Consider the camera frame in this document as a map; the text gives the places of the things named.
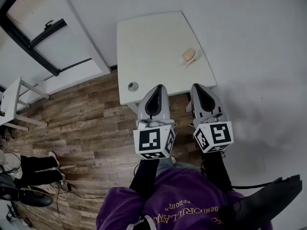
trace purple shirt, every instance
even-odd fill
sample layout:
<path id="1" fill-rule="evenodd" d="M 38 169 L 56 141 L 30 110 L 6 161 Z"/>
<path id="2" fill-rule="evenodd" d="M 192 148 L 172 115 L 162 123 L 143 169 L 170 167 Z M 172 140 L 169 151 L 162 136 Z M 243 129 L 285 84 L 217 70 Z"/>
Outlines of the purple shirt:
<path id="1" fill-rule="evenodd" d="M 223 193 L 206 176 L 189 168 L 171 168 L 156 178 L 149 198 L 125 187 L 113 187 L 98 213 L 97 230 L 125 230 L 141 215 L 150 216 L 158 230 L 221 230 L 217 211 L 244 198 Z M 263 230 L 271 230 L 267 224 Z"/>

